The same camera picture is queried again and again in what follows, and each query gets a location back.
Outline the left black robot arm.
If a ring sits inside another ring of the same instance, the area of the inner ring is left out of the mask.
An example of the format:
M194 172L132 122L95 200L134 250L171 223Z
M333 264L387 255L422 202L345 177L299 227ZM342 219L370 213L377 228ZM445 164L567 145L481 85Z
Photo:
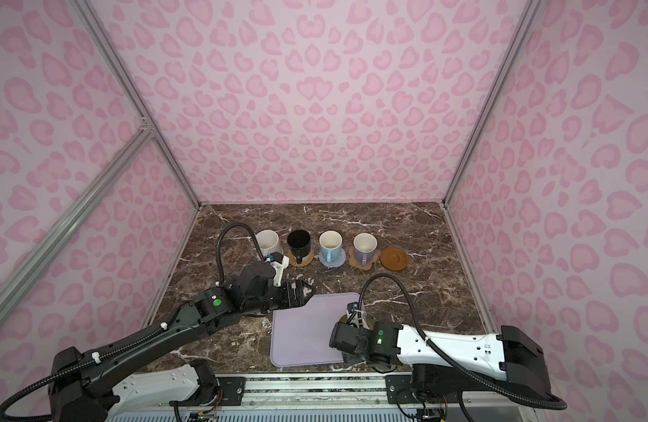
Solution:
M176 307L162 323L85 352L55 355L58 380L48 387L54 421L105 421L118 405L114 387L167 353L236 325L248 315L304 306L315 288L301 280L274 283L275 269L254 262L225 287L211 287Z

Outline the white mug blue handle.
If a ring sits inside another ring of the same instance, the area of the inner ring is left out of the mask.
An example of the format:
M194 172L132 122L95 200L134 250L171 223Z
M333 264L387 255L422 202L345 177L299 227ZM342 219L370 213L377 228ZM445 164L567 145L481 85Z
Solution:
M320 235L320 249L336 250L343 249L343 237L335 230L327 230Z

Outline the orange rattan round coaster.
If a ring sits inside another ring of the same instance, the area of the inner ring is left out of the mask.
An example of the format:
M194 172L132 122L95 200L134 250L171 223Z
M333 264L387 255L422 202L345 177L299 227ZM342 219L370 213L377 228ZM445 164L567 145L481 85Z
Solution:
M289 258L289 266L290 267L306 267L309 266L312 262L313 259L315 258L315 254L310 251L310 253L305 257L305 258L298 258L293 255L292 252L287 253L287 258Z

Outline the white speckled mug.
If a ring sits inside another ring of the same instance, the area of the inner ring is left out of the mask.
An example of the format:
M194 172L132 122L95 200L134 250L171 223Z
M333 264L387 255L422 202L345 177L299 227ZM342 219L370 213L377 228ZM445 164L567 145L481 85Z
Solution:
M255 235L264 260L276 253L284 254L280 237L275 230L262 230Z

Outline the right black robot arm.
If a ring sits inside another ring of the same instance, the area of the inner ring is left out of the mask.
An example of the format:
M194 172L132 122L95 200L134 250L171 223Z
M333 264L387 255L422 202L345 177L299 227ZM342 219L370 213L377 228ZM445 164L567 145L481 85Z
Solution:
M420 334L398 323L376 323L371 330L337 323L329 346L380 372L410 366L414 388L429 394L491 391L528 407L565 408L552 395L543 348L517 327L455 335Z

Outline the black mug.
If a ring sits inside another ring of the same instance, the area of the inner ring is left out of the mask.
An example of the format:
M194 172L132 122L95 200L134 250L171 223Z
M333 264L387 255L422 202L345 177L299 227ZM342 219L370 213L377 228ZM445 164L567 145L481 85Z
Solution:
M307 230L293 230L286 242L289 251L298 258L305 258L311 251L311 235Z

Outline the brown round wooden coaster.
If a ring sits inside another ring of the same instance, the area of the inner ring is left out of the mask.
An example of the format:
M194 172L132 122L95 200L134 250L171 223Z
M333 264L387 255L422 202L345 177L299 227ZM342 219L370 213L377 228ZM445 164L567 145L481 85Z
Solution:
M392 272L401 272L408 266L408 255L399 247L387 247L380 253L380 263Z

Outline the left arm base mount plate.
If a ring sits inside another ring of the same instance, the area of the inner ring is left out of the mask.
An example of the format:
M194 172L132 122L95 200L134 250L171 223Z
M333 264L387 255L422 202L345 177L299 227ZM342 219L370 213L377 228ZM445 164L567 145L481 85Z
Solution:
M239 406L245 385L246 378L241 376L199 379L197 388L182 406Z

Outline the white mug grey handle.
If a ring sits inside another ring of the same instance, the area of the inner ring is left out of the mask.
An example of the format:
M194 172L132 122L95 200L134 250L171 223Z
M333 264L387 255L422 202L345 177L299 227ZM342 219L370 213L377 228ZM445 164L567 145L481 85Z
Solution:
M353 240L354 255L363 266L373 257L378 248L378 240L370 233L360 233Z

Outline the cork flower shaped coaster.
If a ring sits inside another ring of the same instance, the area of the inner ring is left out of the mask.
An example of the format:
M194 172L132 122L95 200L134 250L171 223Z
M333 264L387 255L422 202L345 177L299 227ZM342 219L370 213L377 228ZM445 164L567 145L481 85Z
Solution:
M351 267L355 268L355 269L359 269L359 270L365 271L365 272L370 271L373 268L373 266L375 265L375 263L378 261L378 258L380 257L380 254L376 251L374 253L373 257L366 263L365 266L363 266L362 263L359 260L357 260L357 258L355 257L354 251L355 251L355 249L354 249L353 246L350 246L348 248L348 263L349 263L349 265Z

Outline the blue grey woven coaster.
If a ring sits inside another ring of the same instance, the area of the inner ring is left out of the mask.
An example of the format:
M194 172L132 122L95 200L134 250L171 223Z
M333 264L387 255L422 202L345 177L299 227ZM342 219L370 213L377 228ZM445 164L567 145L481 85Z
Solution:
M324 267L338 268L346 262L347 254L342 248L338 248L336 250L320 249L318 259L320 260L320 263L324 265Z

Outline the beige yellow mug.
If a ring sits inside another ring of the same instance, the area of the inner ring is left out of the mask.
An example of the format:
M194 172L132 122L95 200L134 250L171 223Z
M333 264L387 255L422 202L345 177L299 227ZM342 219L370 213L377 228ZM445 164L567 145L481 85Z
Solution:
M352 325L352 326L357 325L357 323L353 319L351 319L349 316L342 316L339 319L339 322L342 323L342 324L345 324L345 325Z

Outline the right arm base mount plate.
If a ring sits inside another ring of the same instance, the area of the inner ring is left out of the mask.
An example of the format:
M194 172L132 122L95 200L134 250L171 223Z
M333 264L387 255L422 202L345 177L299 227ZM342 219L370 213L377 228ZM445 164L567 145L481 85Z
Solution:
M457 392L437 379L418 379L411 375L392 374L384 377L389 404L457 404Z

